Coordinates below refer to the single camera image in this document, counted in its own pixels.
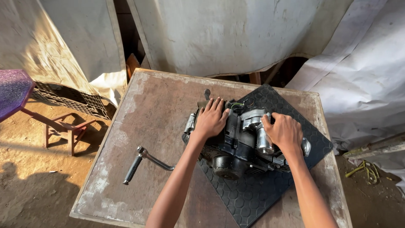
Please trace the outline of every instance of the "round engine cover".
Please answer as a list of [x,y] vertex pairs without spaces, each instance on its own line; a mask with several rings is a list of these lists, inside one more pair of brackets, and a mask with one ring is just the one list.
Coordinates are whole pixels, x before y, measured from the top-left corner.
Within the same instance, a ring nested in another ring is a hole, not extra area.
[[245,161],[234,156],[220,155],[212,158],[213,173],[223,179],[238,180],[247,168]]

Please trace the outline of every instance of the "motorcycle engine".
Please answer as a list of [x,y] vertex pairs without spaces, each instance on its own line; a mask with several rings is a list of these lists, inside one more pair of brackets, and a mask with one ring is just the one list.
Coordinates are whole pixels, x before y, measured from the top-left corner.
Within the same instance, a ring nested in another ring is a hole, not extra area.
[[[185,144],[198,120],[197,113],[207,103],[199,102],[198,111],[190,115],[182,135]],[[199,160],[207,161],[213,174],[223,179],[237,180],[244,174],[268,170],[291,171],[280,149],[264,131],[261,117],[267,115],[271,118],[265,108],[255,107],[253,101],[236,103],[233,99],[226,102],[225,108],[229,108],[230,113],[223,131],[206,141],[199,157]],[[311,144],[306,138],[303,138],[301,148],[304,156],[308,156]]]

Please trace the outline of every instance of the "purple stool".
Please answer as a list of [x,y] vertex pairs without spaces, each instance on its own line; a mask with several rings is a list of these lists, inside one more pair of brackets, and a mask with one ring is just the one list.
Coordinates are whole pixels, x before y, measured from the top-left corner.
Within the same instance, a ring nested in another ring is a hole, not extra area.
[[54,135],[68,140],[68,155],[74,156],[74,148],[85,133],[87,126],[96,120],[79,125],[63,122],[73,113],[66,113],[53,119],[24,108],[35,87],[35,83],[24,70],[0,70],[0,123],[18,111],[44,123],[43,147],[49,145],[49,138]]

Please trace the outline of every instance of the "purple stool top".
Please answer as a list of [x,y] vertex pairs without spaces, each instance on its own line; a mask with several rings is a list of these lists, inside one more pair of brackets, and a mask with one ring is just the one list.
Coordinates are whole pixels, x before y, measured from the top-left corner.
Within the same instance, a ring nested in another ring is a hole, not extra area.
[[0,70],[0,122],[25,106],[34,87],[24,70]]

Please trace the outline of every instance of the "wooden table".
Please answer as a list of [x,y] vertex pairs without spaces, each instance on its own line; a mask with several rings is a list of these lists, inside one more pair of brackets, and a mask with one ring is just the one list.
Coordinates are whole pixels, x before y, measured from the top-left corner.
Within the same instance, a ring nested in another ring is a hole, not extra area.
[[[257,85],[136,69],[128,90],[86,177],[71,217],[142,228],[170,172],[144,160],[128,186],[122,181],[138,145],[156,158],[176,164],[185,146],[181,134],[203,91],[224,99],[243,97]],[[319,95],[288,89],[276,91],[329,138]],[[312,170],[340,228],[351,228],[350,215],[333,153]],[[237,225],[199,166],[196,165],[179,228],[236,228]],[[290,188],[256,223],[256,228],[304,227],[296,190]]]

